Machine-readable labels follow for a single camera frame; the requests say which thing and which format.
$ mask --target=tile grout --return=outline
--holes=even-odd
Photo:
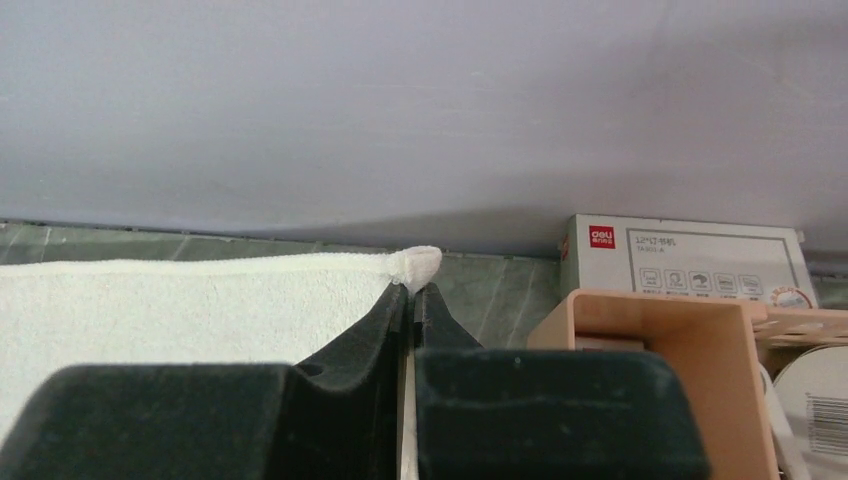
[[[6,250],[3,251],[3,255],[0,255],[0,265],[2,265],[3,262],[6,261],[6,257],[9,256],[9,251],[12,250],[12,245],[14,245],[15,242],[18,240],[18,235],[20,235],[23,230],[23,227],[19,228],[18,231],[15,232],[15,234],[12,236],[12,240],[9,242],[9,245],[6,246]]]
[[[189,238],[190,238],[190,237],[189,237],[188,235],[186,235],[185,237],[183,237],[183,241],[182,241],[182,242],[180,242],[180,244],[177,246],[177,249],[176,249],[176,250],[174,250],[173,255],[171,255],[170,260],[171,260],[172,262],[173,262],[174,260],[176,260],[176,259],[177,259],[177,257],[179,257],[179,256],[180,256],[180,254],[181,254],[181,253],[183,253],[183,250],[185,249],[186,245],[188,244]]]
[[[503,282],[503,279],[506,276],[506,266],[508,264],[508,260],[504,261],[504,266],[501,268],[501,276],[498,278],[498,283],[495,284],[495,288],[492,290],[492,299],[489,300],[489,305],[483,313],[483,322],[480,324],[480,329],[477,331],[477,335],[474,335],[474,338],[477,338],[478,340],[480,335],[483,334],[483,329],[486,328],[486,321],[489,319],[489,314],[492,313],[492,307],[495,305],[495,299],[498,296],[498,290],[501,288],[501,282]]]
[[[41,246],[41,257],[38,262],[44,261],[44,254],[47,253],[47,244],[50,243],[50,234],[53,233],[53,227],[47,227],[47,235],[44,236],[44,245]]]

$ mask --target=icon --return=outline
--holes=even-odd
[[[686,290],[683,270],[666,270],[665,286],[675,290]]]
[[[739,284],[742,285],[742,293],[745,295],[763,294],[763,284],[756,275],[739,275]]]
[[[689,272],[689,285],[692,290],[708,292],[713,289],[710,283],[710,274],[706,272]]]
[[[655,268],[640,268],[639,275],[642,277],[643,287],[662,288],[662,277],[659,270]]]
[[[716,290],[722,293],[736,293],[736,277],[729,273],[716,273]]]

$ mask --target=black foam padding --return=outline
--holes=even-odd
[[[689,403],[651,353],[416,353],[419,475],[709,477]]]
[[[62,370],[27,404],[0,478],[263,479],[289,370]]]
[[[450,314],[435,283],[427,284],[418,292],[414,308],[413,336],[416,348],[482,348]]]

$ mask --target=barcode label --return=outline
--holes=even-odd
[[[810,450],[848,455],[848,399],[807,397]]]

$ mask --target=gray wall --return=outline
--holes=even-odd
[[[0,217],[552,254],[848,245],[848,3],[0,0]]]

